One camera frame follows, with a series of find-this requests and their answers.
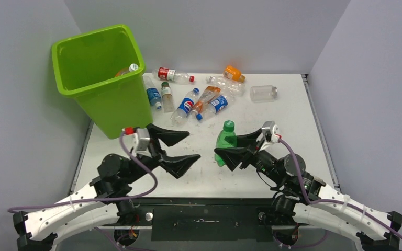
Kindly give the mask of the blue label blue cap bottle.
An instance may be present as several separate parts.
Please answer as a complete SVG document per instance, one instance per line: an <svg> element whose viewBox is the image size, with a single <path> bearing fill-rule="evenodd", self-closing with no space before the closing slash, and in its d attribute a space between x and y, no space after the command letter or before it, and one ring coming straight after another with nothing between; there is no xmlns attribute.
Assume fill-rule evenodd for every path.
<svg viewBox="0 0 402 251"><path fill-rule="evenodd" d="M218 112L223 110L229 105L229 100L224 95L219 95L217 98L212 100L203 112L195 116L196 120L203 121L211 117L214 117Z"/></svg>

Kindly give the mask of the large orange tea bottle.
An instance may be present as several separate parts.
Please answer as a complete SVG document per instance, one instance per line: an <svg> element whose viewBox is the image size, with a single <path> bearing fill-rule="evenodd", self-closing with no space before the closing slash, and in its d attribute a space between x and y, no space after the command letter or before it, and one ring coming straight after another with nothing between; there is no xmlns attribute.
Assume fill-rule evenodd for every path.
<svg viewBox="0 0 402 251"><path fill-rule="evenodd" d="M139 66L136 63L132 63L130 64L128 67L121 69L116 75L115 77L119 77L134 71L137 71L139 69Z"/></svg>

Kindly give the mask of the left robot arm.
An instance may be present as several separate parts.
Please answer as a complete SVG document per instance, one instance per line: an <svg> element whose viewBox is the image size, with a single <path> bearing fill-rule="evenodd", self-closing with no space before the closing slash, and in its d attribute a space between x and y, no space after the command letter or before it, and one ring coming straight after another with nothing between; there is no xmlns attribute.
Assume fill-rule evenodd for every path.
<svg viewBox="0 0 402 251"><path fill-rule="evenodd" d="M106 155L97 168L98 175L78 191L45 206L10 208L18 234L18 250L51 250L61 241L86 230L106 224L129 225L138 219L133 200L148 192L132 195L132 184L153 175L162 168L174 178L181 178L200 158L198 154L168 156L162 145L174 146L187 138L189 132L174 131L149 124L144 128L128 127L120 133L133 137L133 147L125 156Z"/></svg>

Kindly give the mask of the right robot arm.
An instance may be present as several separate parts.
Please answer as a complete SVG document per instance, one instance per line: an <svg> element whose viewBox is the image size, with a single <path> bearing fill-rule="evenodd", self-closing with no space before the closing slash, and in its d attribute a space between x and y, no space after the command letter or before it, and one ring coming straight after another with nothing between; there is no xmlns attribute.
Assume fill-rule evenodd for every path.
<svg viewBox="0 0 402 251"><path fill-rule="evenodd" d="M308 173L293 150L274 157L267 149L282 143L277 129L263 127L231 141L236 147L215 149L230 170L252 166L274 183L271 205L259 214L262 223L311 225L359 243L363 250L399 250L400 213L374 210L335 190Z"/></svg>

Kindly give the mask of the green plastic bottle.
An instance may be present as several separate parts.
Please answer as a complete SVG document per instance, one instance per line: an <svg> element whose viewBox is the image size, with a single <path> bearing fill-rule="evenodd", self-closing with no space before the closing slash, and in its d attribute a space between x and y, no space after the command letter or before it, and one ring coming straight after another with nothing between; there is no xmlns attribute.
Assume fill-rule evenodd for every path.
<svg viewBox="0 0 402 251"><path fill-rule="evenodd" d="M227 120L223 124L222 131L217 137L216 148L233 148L237 147L237 136L235 133L235 123L231 120Z"/></svg>

